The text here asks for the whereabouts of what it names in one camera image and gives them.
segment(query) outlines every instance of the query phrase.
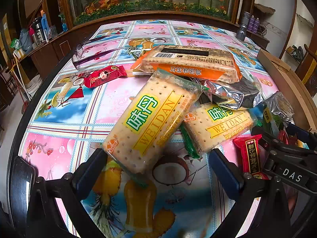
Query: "barcode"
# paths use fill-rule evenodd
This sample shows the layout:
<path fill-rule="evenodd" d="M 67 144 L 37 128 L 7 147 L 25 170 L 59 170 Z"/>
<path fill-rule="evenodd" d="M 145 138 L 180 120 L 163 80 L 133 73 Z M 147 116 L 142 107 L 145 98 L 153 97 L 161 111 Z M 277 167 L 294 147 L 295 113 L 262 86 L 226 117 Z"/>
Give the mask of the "barcode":
<path fill-rule="evenodd" d="M 157 53 L 155 57 L 164 57 L 164 58 L 172 58 L 174 54 L 167 54 L 167 53 Z"/>

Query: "silver foil wrapper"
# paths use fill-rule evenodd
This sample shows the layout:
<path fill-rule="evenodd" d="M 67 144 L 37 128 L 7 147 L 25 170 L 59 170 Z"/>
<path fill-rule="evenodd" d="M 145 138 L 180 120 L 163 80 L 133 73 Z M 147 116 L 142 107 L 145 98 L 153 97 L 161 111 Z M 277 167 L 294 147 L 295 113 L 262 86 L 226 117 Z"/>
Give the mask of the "silver foil wrapper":
<path fill-rule="evenodd" d="M 272 114 L 278 115 L 282 121 L 292 122 L 294 110 L 281 92 L 274 93 L 265 102 Z"/>
<path fill-rule="evenodd" d="M 251 83 L 245 77 L 232 84 L 203 79 L 196 79 L 196 82 L 209 88 L 205 93 L 213 103 L 232 110 L 254 108 L 263 102 L 260 91 L 255 87 L 257 83 Z"/>

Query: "white bucket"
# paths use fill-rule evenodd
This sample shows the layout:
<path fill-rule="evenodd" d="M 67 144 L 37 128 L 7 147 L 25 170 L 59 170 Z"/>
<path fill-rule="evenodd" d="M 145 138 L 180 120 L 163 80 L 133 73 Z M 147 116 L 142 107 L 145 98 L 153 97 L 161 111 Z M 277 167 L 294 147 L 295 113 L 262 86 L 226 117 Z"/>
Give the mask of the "white bucket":
<path fill-rule="evenodd" d="M 31 97 L 34 96 L 37 89 L 42 84 L 43 79 L 40 75 L 36 75 L 28 84 L 25 85 L 26 91 L 30 94 Z"/>

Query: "eyeglasses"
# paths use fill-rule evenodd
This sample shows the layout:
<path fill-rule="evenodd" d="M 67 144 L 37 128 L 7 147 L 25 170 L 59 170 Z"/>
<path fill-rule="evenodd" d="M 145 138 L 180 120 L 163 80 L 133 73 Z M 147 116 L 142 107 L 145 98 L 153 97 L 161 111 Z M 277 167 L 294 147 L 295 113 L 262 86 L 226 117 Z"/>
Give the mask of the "eyeglasses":
<path fill-rule="evenodd" d="M 94 60 L 96 58 L 102 57 L 102 56 L 104 56 L 106 54 L 112 53 L 113 51 L 120 50 L 120 49 L 134 48 L 134 47 L 130 47 L 130 46 L 129 47 L 118 47 L 118 48 L 114 48 L 114 49 L 111 49 L 111 50 L 108 50 L 108 51 L 100 52 L 100 53 L 95 54 L 95 55 L 88 56 L 86 58 L 82 57 L 82 55 L 84 53 L 84 49 L 83 49 L 84 45 L 99 41 L 101 39 L 104 39 L 104 38 L 110 37 L 110 36 L 122 36 L 122 37 L 126 38 L 125 36 L 120 35 L 120 34 L 112 34 L 112 35 L 107 35 L 107 36 L 102 36 L 102 37 L 97 37 L 97 38 L 94 38 L 94 39 L 90 39 L 90 40 L 87 40 L 87 41 L 84 41 L 84 42 L 78 44 L 76 46 L 76 51 L 75 51 L 75 53 L 72 56 L 72 63 L 74 64 L 75 68 L 77 70 L 79 70 L 80 69 L 80 67 L 79 67 L 80 64 L 83 64 L 83 63 L 89 62 L 91 60 Z"/>

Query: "purple bottle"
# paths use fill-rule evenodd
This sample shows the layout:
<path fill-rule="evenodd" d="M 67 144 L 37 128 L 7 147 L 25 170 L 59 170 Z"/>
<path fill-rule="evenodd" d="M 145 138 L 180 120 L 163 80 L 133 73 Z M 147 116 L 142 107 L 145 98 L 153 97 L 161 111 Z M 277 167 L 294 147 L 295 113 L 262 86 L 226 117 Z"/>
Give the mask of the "purple bottle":
<path fill-rule="evenodd" d="M 259 21 L 259 18 L 257 18 L 257 19 L 254 21 L 254 24 L 253 24 L 253 28 L 252 28 L 252 32 L 253 32 L 253 33 L 256 33 L 256 32 L 257 32 L 257 29 L 259 28 L 259 25 L 260 25 L 260 21 Z"/>
<path fill-rule="evenodd" d="M 253 29 L 253 25 L 254 25 L 254 21 L 256 19 L 254 18 L 254 16 L 252 15 L 252 17 L 249 19 L 249 23 L 248 23 L 248 30 L 252 31 Z"/>

